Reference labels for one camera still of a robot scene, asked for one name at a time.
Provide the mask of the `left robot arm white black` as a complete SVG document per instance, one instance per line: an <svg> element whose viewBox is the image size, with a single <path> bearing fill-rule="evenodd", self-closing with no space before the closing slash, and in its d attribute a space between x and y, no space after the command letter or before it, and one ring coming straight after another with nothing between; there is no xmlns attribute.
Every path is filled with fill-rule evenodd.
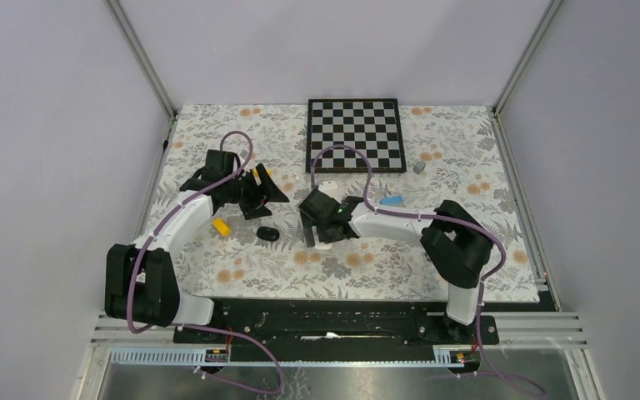
<svg viewBox="0 0 640 400"><path fill-rule="evenodd" d="M251 172L234 152L210 150L204 165L180 187L176 202L155 228L130 244L115 244L106 256L104 311L110 318L151 326L193 325L207 343L225 331L214 302L178 286L174 258L193 234L228 204L247 220L268 217L269 203L288 197L262 164Z"/></svg>

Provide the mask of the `white earbud charging case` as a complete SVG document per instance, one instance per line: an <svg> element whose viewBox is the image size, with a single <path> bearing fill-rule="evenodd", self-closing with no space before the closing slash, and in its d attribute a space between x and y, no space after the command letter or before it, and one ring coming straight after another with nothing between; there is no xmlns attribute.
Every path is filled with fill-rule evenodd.
<svg viewBox="0 0 640 400"><path fill-rule="evenodd" d="M325 242L316 242L314 247L318 250L318 251L328 251L330 250L333 245L331 243L325 243Z"/></svg>

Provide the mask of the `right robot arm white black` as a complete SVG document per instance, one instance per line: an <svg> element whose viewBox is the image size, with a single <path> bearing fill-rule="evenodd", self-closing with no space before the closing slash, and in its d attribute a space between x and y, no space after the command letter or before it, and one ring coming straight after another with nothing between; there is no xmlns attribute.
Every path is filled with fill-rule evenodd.
<svg viewBox="0 0 640 400"><path fill-rule="evenodd" d="M455 343L478 331L478 287L497 239L457 202L409 211L376 207L362 197L341 202L314 188L299 204L309 247L350 239L384 238L422 247L437 273L448 283L444 330Z"/></svg>

